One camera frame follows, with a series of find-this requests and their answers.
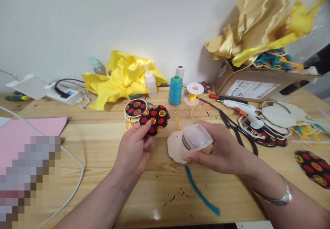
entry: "pink paper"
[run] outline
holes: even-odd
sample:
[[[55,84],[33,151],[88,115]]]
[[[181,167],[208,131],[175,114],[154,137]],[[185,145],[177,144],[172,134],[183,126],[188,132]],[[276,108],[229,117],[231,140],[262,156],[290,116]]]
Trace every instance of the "pink paper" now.
[[[46,136],[59,136],[66,125],[67,117],[28,119],[33,127]],[[18,159],[18,152],[24,152],[25,144],[32,136],[41,136],[22,120],[10,120],[0,127],[0,175],[6,175],[6,168],[12,167]]]

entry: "left hand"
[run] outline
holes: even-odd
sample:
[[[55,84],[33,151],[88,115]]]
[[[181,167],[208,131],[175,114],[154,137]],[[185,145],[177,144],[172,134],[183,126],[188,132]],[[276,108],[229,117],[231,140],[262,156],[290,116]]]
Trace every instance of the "left hand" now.
[[[138,122],[124,133],[119,144],[114,169],[119,168],[128,173],[142,175],[148,165],[150,151],[155,143],[155,137],[146,136],[150,128],[151,120],[143,126]]]

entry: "hot glue gun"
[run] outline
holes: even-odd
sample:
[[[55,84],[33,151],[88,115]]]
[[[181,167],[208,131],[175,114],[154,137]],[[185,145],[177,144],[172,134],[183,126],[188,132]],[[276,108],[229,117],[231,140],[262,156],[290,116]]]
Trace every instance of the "hot glue gun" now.
[[[222,103],[228,108],[238,110],[240,115],[245,115],[250,121],[252,128],[259,129],[263,127],[264,121],[255,113],[256,108],[254,106],[225,99],[218,99],[216,101]]]

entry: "yellow cord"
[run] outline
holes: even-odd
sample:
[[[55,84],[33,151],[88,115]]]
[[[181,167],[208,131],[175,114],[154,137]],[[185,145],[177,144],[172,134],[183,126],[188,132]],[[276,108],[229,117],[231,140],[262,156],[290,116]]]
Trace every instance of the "yellow cord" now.
[[[191,93],[189,93],[188,101],[189,101],[189,102],[195,102],[196,97],[197,97],[196,94],[191,94]]]
[[[307,135],[303,135],[303,134],[299,133],[298,131],[294,130],[293,128],[290,128],[290,130],[291,130],[292,132],[294,132],[294,136],[297,137],[299,140],[312,140],[312,138],[308,137]],[[313,145],[311,145],[311,144],[309,144],[309,143],[304,143],[304,144],[307,145],[307,146],[310,146],[310,147],[312,147],[312,148],[319,148],[320,145],[321,145],[321,141],[320,141],[318,135],[319,135],[320,133],[321,133],[321,131],[318,131],[318,132],[316,132],[316,133],[314,134],[315,139],[316,139],[317,142],[318,142],[317,146],[313,146]]]
[[[191,116],[191,119],[192,119],[192,122],[194,122],[194,119],[193,119],[193,109],[195,108],[195,106],[191,109],[191,113],[190,113],[190,116]]]
[[[235,72],[233,72],[231,75],[229,75],[226,79],[225,79],[225,81],[224,81],[224,83],[223,83],[223,85],[220,87],[220,89],[219,90],[217,90],[217,91],[214,91],[214,93],[217,93],[218,91],[221,91],[222,90],[222,88],[225,86],[225,84],[227,83],[227,80],[230,78],[230,76],[232,76],[234,73],[237,73],[237,72],[239,72],[239,71],[242,71],[242,70],[244,70],[244,69],[246,69],[246,68],[248,68],[248,67],[250,67],[250,66],[252,66],[253,65],[253,63],[251,64],[251,65],[248,65],[247,67],[245,67],[245,68],[242,68],[242,69],[240,69],[240,70],[238,70],[238,71],[235,71]]]
[[[180,122],[179,122],[179,118],[176,118],[176,130],[177,131],[181,131],[181,127],[180,127]]]
[[[295,68],[297,69],[298,72],[301,72],[301,71],[304,70],[304,67],[303,67],[302,65],[300,65],[300,64],[298,64],[298,63],[290,62],[290,61],[288,61],[285,57],[282,57],[282,58],[280,59],[280,61],[281,61],[281,62],[286,62],[286,63],[291,64],[292,67],[295,67]]]
[[[127,128],[127,125],[126,125],[126,120],[127,120],[127,119],[129,119],[129,124],[130,124],[130,128],[129,128],[129,129],[131,129],[132,126],[133,126],[132,123],[131,123],[131,118],[130,118],[130,117],[126,117],[125,120],[124,120],[124,124],[125,124],[126,131],[129,130],[129,129]]]

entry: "bracelet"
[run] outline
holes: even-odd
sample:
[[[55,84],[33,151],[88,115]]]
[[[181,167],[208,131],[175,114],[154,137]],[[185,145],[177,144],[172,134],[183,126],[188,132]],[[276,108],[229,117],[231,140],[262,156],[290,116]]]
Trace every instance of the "bracelet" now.
[[[253,192],[257,195],[257,196],[259,196],[260,198],[262,198],[264,201],[266,201],[266,202],[268,202],[268,203],[270,203],[270,204],[273,204],[273,205],[275,205],[275,206],[286,206],[286,205],[288,205],[290,202],[291,202],[291,200],[292,200],[292,190],[291,190],[291,188],[290,188],[290,186],[289,186],[289,183],[288,183],[288,181],[284,178],[284,177],[282,177],[283,178],[283,180],[284,180],[284,182],[285,182],[285,184],[286,184],[286,192],[285,192],[285,195],[281,198],[281,199],[278,199],[278,200],[274,200],[274,199],[269,199],[269,198],[267,198],[267,197],[264,197],[264,196],[262,196],[261,194],[259,194],[257,191],[255,191],[254,189],[252,189],[253,190]]]

